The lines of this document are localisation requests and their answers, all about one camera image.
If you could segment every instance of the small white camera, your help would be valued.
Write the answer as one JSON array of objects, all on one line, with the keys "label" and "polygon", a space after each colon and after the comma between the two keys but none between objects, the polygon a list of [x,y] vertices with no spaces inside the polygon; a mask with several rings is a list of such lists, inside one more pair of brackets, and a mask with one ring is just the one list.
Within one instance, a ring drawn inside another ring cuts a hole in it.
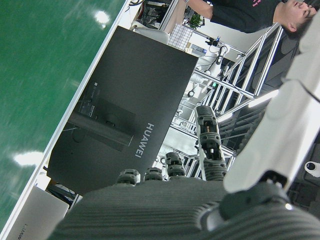
[{"label": "small white camera", "polygon": [[304,169],[310,173],[312,176],[319,178],[320,177],[320,163],[314,161],[308,161],[304,165]]}]

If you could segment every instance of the computer monitor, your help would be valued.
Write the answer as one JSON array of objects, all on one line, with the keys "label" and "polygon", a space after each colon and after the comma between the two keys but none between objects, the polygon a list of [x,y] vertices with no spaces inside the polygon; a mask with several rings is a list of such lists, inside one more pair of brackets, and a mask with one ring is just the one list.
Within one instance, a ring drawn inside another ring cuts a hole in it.
[{"label": "computer monitor", "polygon": [[113,185],[124,169],[143,175],[157,157],[196,62],[181,50],[118,27],[74,112],[132,140],[119,143],[90,126],[73,129],[68,123],[47,175],[81,195]]}]

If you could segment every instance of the green epoxy floor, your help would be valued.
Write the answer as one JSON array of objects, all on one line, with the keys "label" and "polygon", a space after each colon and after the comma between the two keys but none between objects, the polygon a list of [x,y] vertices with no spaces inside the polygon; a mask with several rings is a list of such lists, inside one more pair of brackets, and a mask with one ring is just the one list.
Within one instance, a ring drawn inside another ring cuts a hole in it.
[{"label": "green epoxy floor", "polygon": [[0,1],[0,231],[125,2]]}]

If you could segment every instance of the cable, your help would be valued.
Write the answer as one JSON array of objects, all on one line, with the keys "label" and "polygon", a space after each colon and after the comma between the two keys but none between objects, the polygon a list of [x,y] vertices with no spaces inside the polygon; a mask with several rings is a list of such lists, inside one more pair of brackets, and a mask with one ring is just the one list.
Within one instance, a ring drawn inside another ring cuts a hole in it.
[{"label": "cable", "polygon": [[138,6],[140,4],[142,4],[145,0],[141,0],[141,1],[137,1],[137,2],[133,2],[133,1],[130,1],[129,3],[129,6],[133,7],[133,6]]}]

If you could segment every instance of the man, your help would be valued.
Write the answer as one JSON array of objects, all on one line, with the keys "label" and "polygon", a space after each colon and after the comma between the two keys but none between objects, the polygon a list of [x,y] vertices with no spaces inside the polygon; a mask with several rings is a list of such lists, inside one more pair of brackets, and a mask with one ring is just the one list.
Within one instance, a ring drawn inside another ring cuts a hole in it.
[{"label": "man", "polygon": [[287,34],[299,37],[316,8],[305,2],[288,0],[184,0],[190,8],[211,22],[245,33],[257,32],[273,23],[282,25]]}]

